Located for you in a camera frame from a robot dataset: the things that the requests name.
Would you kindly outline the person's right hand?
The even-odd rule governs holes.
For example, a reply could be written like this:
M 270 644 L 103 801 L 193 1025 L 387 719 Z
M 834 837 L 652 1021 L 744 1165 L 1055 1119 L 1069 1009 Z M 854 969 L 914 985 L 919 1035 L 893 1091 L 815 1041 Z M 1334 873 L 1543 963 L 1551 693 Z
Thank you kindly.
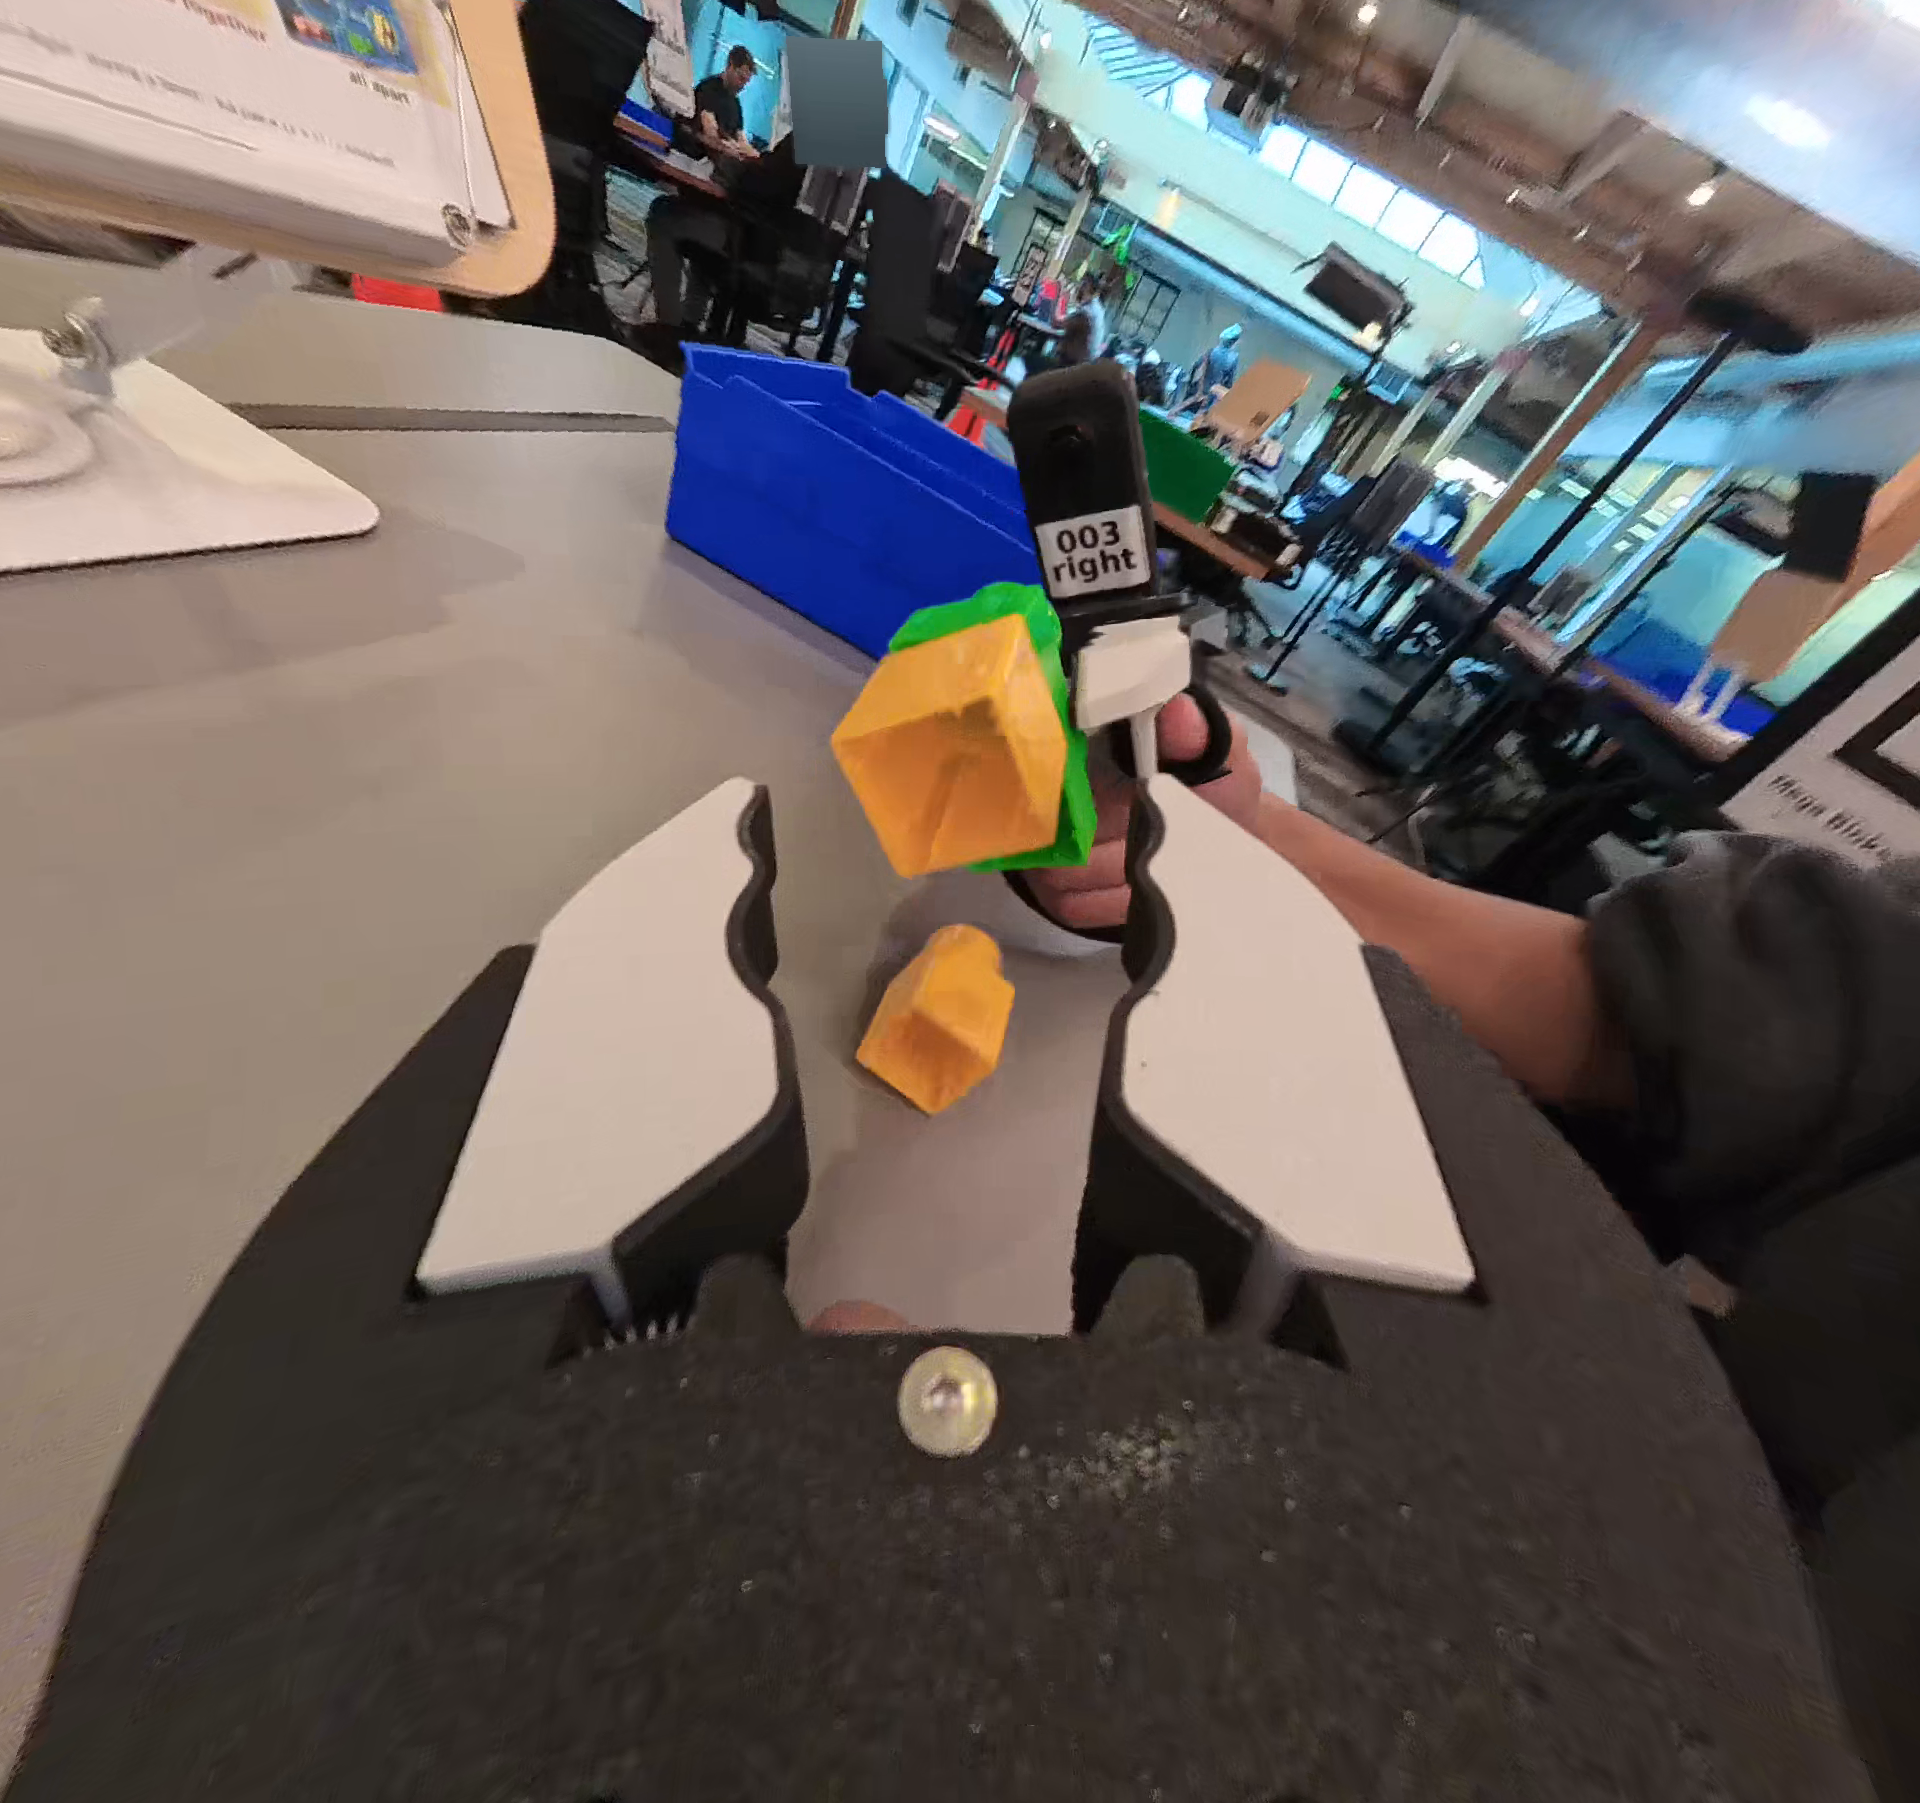
M 1292 767 L 1285 737 L 1259 721 L 1249 723 L 1233 711 L 1209 717 L 1196 691 L 1177 695 L 1159 711 L 1157 741 L 1163 767 L 1200 759 L 1209 751 L 1215 727 L 1228 733 L 1222 775 L 1204 783 L 1199 797 L 1225 813 L 1277 855 L 1292 857 L 1310 825 L 1304 813 L 1267 775 L 1271 761 Z M 1129 921 L 1132 885 L 1127 871 L 1127 847 L 1139 783 L 1113 757 L 1113 745 L 1099 737 L 1091 755 L 1091 783 L 1096 807 L 1096 831 L 1091 855 L 1081 865 L 1030 871 L 1025 883 L 1036 905 L 1057 923 L 1086 931 L 1118 929 Z

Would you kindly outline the framed black white marker sign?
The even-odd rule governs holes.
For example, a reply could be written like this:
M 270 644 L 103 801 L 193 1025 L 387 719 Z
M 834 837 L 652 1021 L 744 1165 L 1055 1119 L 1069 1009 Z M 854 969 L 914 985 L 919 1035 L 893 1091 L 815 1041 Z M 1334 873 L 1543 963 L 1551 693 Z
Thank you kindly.
M 1737 829 L 1860 863 L 1918 853 L 1918 600 L 1753 735 L 1723 775 Z

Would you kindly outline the green two-stud toy block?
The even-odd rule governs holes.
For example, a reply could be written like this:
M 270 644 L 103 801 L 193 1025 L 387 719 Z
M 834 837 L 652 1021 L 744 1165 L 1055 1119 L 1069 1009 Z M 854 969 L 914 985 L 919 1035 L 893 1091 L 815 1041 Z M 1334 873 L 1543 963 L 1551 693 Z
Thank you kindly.
M 907 616 L 886 644 L 886 652 L 901 654 L 940 638 L 949 638 L 999 618 L 1018 618 L 1033 640 L 1041 674 L 1053 695 L 1055 709 L 1066 737 L 1066 765 L 1059 805 L 1059 825 L 1053 841 L 994 855 L 970 855 L 972 871 L 1038 871 L 1050 867 L 1079 867 L 1092 855 L 1099 815 L 1095 809 L 1091 737 L 1074 725 L 1073 687 L 1065 662 L 1065 626 L 1041 586 L 996 582 L 972 596 L 931 606 Z

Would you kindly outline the black office chair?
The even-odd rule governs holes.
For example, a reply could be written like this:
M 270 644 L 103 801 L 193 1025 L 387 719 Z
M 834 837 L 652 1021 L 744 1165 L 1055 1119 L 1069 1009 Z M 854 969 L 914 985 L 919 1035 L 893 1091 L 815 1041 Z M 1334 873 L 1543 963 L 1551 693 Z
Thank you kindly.
M 514 302 L 522 324 L 621 338 L 599 252 L 609 232 L 616 118 L 652 36 L 652 22 L 619 0 L 524 0 L 521 8 L 555 206 L 547 266 Z

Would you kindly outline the person's dark clothing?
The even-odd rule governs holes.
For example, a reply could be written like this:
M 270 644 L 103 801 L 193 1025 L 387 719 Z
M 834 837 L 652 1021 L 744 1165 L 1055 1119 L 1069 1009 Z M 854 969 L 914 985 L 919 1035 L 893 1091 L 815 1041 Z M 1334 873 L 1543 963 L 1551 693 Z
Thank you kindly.
M 1667 1211 L 1655 1253 L 1732 1287 L 1702 1323 L 1780 1485 L 1838 1701 L 1878 1799 L 1918 1797 L 1917 1165 L 1826 1195 L 1717 1259 Z

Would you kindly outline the person's right forearm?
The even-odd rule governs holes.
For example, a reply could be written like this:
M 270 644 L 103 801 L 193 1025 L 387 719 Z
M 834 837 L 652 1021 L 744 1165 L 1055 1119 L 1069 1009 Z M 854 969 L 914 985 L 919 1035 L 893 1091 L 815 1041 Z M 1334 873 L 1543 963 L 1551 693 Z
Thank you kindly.
M 1254 823 L 1671 1253 L 1730 1265 L 1917 1163 L 1917 863 L 1702 831 L 1576 917 L 1423 875 L 1274 797 Z

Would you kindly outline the blue plastic bin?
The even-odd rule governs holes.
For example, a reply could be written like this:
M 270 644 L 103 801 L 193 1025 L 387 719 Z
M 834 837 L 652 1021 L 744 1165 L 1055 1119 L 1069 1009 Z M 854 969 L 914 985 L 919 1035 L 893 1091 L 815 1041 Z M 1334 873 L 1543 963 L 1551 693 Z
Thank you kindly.
M 867 658 L 920 610 L 1038 586 L 1018 474 L 850 374 L 687 344 L 666 534 Z

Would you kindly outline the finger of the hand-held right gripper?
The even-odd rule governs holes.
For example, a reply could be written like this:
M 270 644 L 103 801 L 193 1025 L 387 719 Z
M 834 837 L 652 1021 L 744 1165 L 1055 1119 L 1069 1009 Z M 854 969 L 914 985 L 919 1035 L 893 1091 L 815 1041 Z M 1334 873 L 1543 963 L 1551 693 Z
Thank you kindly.
M 1122 769 L 1150 779 L 1161 767 L 1161 711 L 1190 680 L 1193 652 L 1182 626 L 1105 624 L 1073 660 L 1071 723 L 1086 735 L 1118 727 L 1132 755 Z

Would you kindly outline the white stand with wooden board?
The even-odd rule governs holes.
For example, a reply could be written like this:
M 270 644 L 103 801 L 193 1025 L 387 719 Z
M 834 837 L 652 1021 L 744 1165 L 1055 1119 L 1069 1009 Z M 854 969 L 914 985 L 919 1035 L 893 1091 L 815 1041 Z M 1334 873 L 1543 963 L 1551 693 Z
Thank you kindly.
M 444 262 L 406 262 L 3 170 L 4 204 L 172 238 L 180 252 L 43 326 L 4 328 L 4 574 L 119 566 L 367 536 L 376 504 L 155 366 L 203 328 L 293 292 L 310 270 L 506 298 L 540 280 L 557 208 L 517 0 L 455 0 L 462 60 L 514 222 Z

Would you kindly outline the printed instruction sheet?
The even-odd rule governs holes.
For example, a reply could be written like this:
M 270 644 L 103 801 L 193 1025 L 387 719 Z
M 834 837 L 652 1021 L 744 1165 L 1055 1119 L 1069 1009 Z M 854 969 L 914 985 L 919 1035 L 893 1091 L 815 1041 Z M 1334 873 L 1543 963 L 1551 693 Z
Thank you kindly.
M 439 264 L 514 208 L 456 0 L 3 0 L 4 170 Z

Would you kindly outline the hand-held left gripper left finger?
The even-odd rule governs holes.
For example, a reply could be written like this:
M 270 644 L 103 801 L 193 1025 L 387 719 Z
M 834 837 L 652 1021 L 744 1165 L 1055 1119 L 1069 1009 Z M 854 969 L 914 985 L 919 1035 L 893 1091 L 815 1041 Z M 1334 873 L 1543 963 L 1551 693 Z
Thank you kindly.
M 718 1259 L 776 1271 L 808 1153 L 778 969 L 772 797 L 722 781 L 542 927 L 417 1263 L 424 1293 L 582 1281 L 621 1335 Z

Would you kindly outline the black floor lamp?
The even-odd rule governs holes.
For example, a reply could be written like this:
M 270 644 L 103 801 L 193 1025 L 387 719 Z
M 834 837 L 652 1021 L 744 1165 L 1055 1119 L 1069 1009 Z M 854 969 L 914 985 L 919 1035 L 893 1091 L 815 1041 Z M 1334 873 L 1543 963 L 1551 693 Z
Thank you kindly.
M 1696 324 L 1706 326 L 1714 334 L 1713 348 L 1705 352 L 1681 386 L 1633 436 L 1630 444 L 1606 472 L 1594 480 L 1587 496 L 1567 514 L 1555 532 L 1547 536 L 1520 566 L 1513 568 L 1502 582 L 1492 586 L 1479 612 L 1440 646 L 1432 664 L 1404 689 L 1401 699 L 1375 721 L 1346 717 L 1334 725 L 1333 735 L 1349 755 L 1369 765 L 1387 759 L 1392 737 L 1414 717 L 1426 697 L 1435 693 L 1453 668 L 1495 628 L 1499 616 L 1533 594 L 1533 578 L 1538 570 L 1587 524 L 1596 512 L 1596 506 L 1612 494 L 1621 476 L 1642 458 L 1644 450 L 1653 446 L 1737 352 L 1745 348 L 1771 356 L 1796 356 L 1810 346 L 1810 338 L 1803 328 L 1766 308 L 1764 302 L 1735 288 L 1702 290 L 1692 300 L 1691 312 Z

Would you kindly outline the yellow one-stud toy block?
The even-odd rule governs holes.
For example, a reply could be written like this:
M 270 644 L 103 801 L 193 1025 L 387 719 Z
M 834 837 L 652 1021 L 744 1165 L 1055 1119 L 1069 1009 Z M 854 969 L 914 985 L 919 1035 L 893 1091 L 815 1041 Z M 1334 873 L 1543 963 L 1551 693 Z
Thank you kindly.
M 857 1061 L 924 1115 L 938 1115 L 1000 1063 L 1016 989 L 983 927 L 936 927 L 886 983 Z
M 1069 731 L 1025 616 L 886 654 L 831 751 L 905 879 L 1025 855 L 1059 835 Z

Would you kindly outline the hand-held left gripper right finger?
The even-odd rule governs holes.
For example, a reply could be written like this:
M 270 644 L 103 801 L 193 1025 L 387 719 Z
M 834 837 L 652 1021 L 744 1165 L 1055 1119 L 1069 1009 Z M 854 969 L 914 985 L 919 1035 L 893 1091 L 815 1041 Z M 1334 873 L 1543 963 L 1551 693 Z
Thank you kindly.
M 1125 991 L 1071 1259 L 1091 1335 L 1147 1257 L 1204 1325 L 1279 1337 L 1306 1281 L 1463 1297 L 1477 1263 L 1361 933 L 1174 777 L 1127 839 Z

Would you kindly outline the green plastic bin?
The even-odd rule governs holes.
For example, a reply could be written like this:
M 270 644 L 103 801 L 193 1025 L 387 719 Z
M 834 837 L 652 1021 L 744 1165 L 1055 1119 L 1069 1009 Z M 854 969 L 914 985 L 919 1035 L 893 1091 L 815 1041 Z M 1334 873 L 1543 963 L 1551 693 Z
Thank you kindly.
M 1157 508 L 1207 524 L 1237 476 L 1235 460 L 1153 408 L 1139 410 L 1139 428 Z

